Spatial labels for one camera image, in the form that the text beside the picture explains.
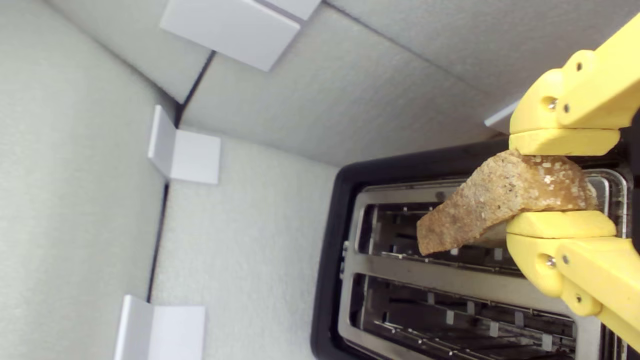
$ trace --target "white bracket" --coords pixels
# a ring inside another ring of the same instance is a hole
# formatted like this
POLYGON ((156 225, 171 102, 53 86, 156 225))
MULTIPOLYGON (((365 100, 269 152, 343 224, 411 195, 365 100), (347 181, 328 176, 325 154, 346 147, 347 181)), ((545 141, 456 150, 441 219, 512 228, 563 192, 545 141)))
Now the white bracket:
POLYGON ((202 360, 204 306, 153 306, 125 295, 114 360, 202 360))
POLYGON ((320 0, 260 1, 170 0, 160 27, 269 71, 320 0))
POLYGON ((513 114, 513 111, 518 107, 518 104, 520 104, 520 100, 493 114, 491 117, 484 121, 485 126, 508 135, 511 115, 513 114))
POLYGON ((168 179, 218 184, 220 138, 175 128, 156 105, 147 156, 168 179))

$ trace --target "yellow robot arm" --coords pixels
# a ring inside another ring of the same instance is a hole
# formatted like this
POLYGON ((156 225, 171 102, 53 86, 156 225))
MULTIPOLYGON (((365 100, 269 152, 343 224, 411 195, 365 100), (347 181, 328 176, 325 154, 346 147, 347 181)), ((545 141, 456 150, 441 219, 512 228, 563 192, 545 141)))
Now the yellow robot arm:
MULTIPOLYGON (((511 117, 509 147, 528 155, 603 155, 640 108, 640 14, 595 51, 542 75, 511 117)), ((640 255, 599 211, 523 213, 507 246, 544 294, 597 316, 640 350, 640 255)))

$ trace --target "black toaster housing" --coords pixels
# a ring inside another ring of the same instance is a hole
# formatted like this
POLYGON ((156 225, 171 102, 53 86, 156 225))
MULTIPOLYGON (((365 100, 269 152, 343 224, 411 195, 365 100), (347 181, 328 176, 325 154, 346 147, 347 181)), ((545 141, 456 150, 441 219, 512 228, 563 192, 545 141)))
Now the black toaster housing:
MULTIPOLYGON (((640 111, 635 123, 640 121, 640 111)), ((597 157, 571 157, 583 168, 628 166, 634 186, 640 180, 640 146, 633 139, 640 136, 640 126, 623 130, 620 143, 609 153, 597 157)), ((508 149, 508 138, 498 138, 434 151, 363 161, 343 167, 336 176, 324 234, 318 269, 316 298, 311 331, 311 349, 320 360, 373 359, 349 346, 337 330, 341 280, 339 278, 343 243, 356 196, 367 187, 469 176, 482 162, 508 149)), ((640 203, 640 189, 632 190, 632 203, 640 203)), ((634 247, 640 249, 640 211, 632 212, 634 247)), ((628 359, 640 359, 630 349, 628 359)))

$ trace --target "toaster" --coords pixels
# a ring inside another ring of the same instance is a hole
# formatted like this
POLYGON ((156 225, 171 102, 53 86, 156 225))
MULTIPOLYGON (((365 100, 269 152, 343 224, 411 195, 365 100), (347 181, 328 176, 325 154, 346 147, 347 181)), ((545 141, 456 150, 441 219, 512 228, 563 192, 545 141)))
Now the toaster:
MULTIPOLYGON (((571 157, 617 235, 633 239, 640 238, 632 236, 640 229, 632 211, 640 195, 638 135, 634 126, 604 156, 571 157)), ((597 318, 577 316, 537 290, 511 259, 504 230, 482 245, 420 255, 418 219, 506 149, 508 139, 498 138, 338 173, 316 286, 311 346, 318 359, 640 359, 597 318)))

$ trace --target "bread slice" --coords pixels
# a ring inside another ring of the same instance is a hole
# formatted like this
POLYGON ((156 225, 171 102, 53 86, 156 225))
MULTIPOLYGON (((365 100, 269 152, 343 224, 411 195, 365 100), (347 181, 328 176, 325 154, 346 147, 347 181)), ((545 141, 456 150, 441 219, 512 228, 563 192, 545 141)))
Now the bread slice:
POLYGON ((593 210, 595 191, 564 156, 516 150, 486 160, 443 204, 418 221, 420 253, 474 243, 491 227, 525 211, 593 210))

